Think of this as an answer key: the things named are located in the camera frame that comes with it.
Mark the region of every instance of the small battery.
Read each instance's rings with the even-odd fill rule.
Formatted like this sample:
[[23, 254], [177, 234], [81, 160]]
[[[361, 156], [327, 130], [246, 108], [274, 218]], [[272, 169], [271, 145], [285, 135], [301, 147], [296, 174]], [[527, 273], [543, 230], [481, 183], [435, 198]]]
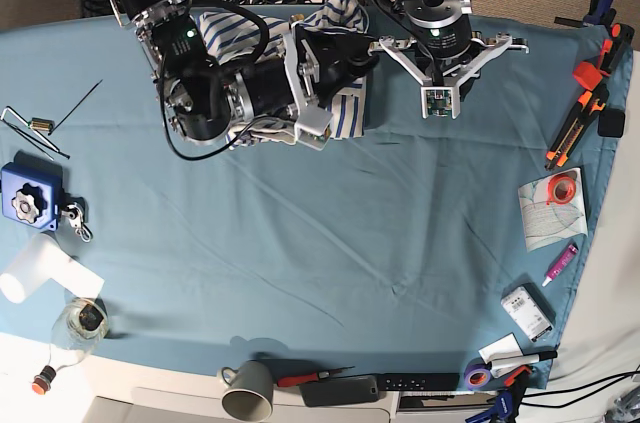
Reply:
[[501, 304], [533, 342], [553, 329], [549, 319], [523, 286], [519, 286], [505, 296]]

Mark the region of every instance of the red screwdriver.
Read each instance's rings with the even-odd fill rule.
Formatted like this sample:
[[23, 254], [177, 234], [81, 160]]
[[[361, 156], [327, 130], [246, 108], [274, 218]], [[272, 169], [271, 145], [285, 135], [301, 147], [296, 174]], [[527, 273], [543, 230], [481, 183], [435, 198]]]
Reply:
[[302, 375], [302, 376], [285, 376], [284, 378], [280, 378], [278, 380], [278, 387], [290, 388], [292, 386], [302, 385], [303, 383], [309, 383], [311, 381], [323, 380], [325, 378], [329, 378], [330, 376], [337, 375], [338, 373], [342, 373], [343, 371], [350, 370], [351, 368], [354, 368], [354, 367], [348, 366], [345, 368], [338, 368], [335, 370], [318, 371], [316, 373], [311, 373], [309, 375]]

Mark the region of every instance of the blue table cloth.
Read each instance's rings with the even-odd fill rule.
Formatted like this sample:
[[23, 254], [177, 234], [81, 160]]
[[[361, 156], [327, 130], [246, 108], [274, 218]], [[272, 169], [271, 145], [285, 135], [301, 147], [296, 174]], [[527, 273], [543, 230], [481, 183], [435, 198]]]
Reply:
[[[401, 35], [371, 16], [374, 34]], [[615, 140], [589, 129], [569, 164], [584, 170], [589, 235], [576, 240], [577, 261], [534, 295], [554, 331], [532, 344], [500, 299], [521, 283], [539, 288], [563, 249], [526, 252], [517, 188], [546, 175], [547, 145], [579, 94], [571, 72], [598, 54], [604, 30], [473, 26], [528, 38], [531, 53], [489, 63], [458, 119], [423, 120], [417, 84], [382, 57], [364, 138], [322, 152], [261, 144], [200, 163], [169, 151], [142, 50], [113, 18], [1, 33], [3, 102], [27, 119], [59, 121], [104, 79], [54, 134], [71, 154], [57, 161], [65, 188], [86, 199], [95, 235], [85, 245], [64, 226], [58, 241], [106, 281], [113, 338], [97, 354], [200, 374], [264, 358], [278, 376], [294, 364], [462, 372], [510, 332], [525, 351], [556, 346]], [[612, 106], [625, 106], [631, 66], [629, 53], [610, 84]], [[31, 150], [0, 128], [3, 162]], [[0, 266], [32, 234], [1, 218]], [[47, 341], [64, 302], [53, 282], [19, 306], [0, 297], [0, 331]], [[543, 387], [550, 365], [539, 366]]]

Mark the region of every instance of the white cup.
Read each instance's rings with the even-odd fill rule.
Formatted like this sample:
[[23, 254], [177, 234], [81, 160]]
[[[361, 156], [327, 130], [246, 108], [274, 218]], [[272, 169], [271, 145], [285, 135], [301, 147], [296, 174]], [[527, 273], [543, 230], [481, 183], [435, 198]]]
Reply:
[[227, 387], [222, 407], [240, 421], [264, 421], [273, 413], [273, 377], [257, 361], [247, 361], [238, 370], [222, 368], [218, 378]]

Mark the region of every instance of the purple marker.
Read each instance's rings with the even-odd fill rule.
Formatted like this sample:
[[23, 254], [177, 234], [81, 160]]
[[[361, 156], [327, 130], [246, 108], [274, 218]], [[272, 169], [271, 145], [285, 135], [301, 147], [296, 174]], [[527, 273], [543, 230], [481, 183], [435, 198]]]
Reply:
[[567, 246], [567, 249], [564, 250], [564, 253], [562, 253], [560, 258], [558, 258], [558, 261], [556, 261], [553, 266], [549, 268], [549, 271], [547, 271], [546, 278], [544, 279], [542, 286], [547, 286], [549, 283], [555, 280], [556, 276], [562, 273], [562, 270], [564, 270], [567, 265], [571, 263], [571, 260], [573, 260], [573, 257], [577, 254], [578, 247], [576, 245], [571, 243], [569, 246]]

